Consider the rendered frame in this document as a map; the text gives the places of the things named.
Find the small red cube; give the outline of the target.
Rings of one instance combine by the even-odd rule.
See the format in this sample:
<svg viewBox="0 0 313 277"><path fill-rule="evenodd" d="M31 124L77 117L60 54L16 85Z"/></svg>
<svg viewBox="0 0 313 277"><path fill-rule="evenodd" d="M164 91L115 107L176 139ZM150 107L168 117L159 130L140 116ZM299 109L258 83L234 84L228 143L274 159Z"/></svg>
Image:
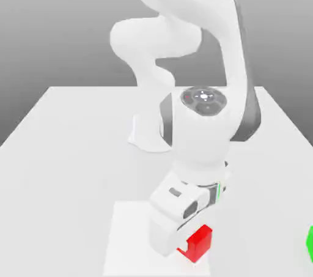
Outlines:
<svg viewBox="0 0 313 277"><path fill-rule="evenodd" d="M177 248L177 251L195 264L210 249L212 232L212 229L206 224L202 225L187 239L187 250Z"/></svg>

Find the small green cube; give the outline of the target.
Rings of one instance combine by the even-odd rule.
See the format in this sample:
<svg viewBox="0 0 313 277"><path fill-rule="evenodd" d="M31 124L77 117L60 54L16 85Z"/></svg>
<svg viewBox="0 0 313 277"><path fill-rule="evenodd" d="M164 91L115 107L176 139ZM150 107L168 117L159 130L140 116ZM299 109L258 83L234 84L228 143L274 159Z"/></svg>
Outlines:
<svg viewBox="0 0 313 277"><path fill-rule="evenodd" d="M313 263L313 225L310 226L307 232L306 248L311 262Z"/></svg>

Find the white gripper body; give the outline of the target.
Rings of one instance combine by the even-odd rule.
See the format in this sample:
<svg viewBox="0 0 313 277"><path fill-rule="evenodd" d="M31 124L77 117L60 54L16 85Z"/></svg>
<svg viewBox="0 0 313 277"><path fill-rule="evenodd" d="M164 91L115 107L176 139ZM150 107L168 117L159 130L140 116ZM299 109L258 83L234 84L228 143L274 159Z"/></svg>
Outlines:
<svg viewBox="0 0 313 277"><path fill-rule="evenodd" d="M149 210L149 243L158 254L168 257L177 248L188 249L187 240L208 222L211 208L201 211L185 224L178 222L159 212L154 207Z"/></svg>

